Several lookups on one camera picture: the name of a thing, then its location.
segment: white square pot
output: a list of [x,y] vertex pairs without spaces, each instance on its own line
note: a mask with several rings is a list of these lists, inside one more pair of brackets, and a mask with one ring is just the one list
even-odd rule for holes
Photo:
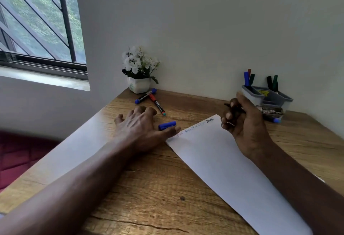
[[128,77],[129,89],[133,91],[134,93],[148,92],[150,82],[151,82],[150,78],[134,79],[134,78]]

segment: window sill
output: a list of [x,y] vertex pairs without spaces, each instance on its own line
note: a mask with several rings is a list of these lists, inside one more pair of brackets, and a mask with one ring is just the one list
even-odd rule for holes
[[10,77],[36,83],[62,86],[83,91],[90,91],[89,82],[74,78],[53,76],[51,74],[43,74],[10,67],[0,67],[0,76]]

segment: blue marker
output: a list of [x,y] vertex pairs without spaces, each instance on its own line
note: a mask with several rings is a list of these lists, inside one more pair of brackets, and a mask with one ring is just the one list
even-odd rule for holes
[[147,96],[149,96],[151,93],[155,94],[157,92],[157,89],[153,88],[152,90],[148,91],[147,93],[145,93],[145,95],[141,96],[140,98],[135,100],[136,104],[139,104],[140,102],[142,102]]
[[243,76],[245,78],[245,86],[250,86],[248,72],[243,72]]
[[176,123],[175,121],[169,122],[169,123],[163,123],[163,124],[160,124],[160,125],[158,126],[158,128],[159,128],[159,131],[162,131],[162,130],[165,130],[166,128],[168,128],[168,127],[175,126],[176,124],[177,124],[177,123]]

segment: sheet of paper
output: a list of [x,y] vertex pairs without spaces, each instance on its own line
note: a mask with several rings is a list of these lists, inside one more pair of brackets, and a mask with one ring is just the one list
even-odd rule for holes
[[239,150],[234,137],[214,115],[167,144],[260,235],[310,235],[312,230]]

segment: wooden table top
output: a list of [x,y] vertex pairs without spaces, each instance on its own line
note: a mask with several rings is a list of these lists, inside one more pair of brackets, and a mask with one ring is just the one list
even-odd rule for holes
[[[92,156],[114,134],[114,117],[135,107],[128,89],[82,125],[0,193],[0,213],[8,213],[46,185]],[[182,129],[214,114],[222,100],[158,90],[166,117]],[[150,100],[145,106],[154,107]],[[309,171],[344,195],[344,141],[310,116],[287,112],[282,123],[267,122],[273,140]],[[84,224],[96,234],[256,234],[166,144],[128,165]]]

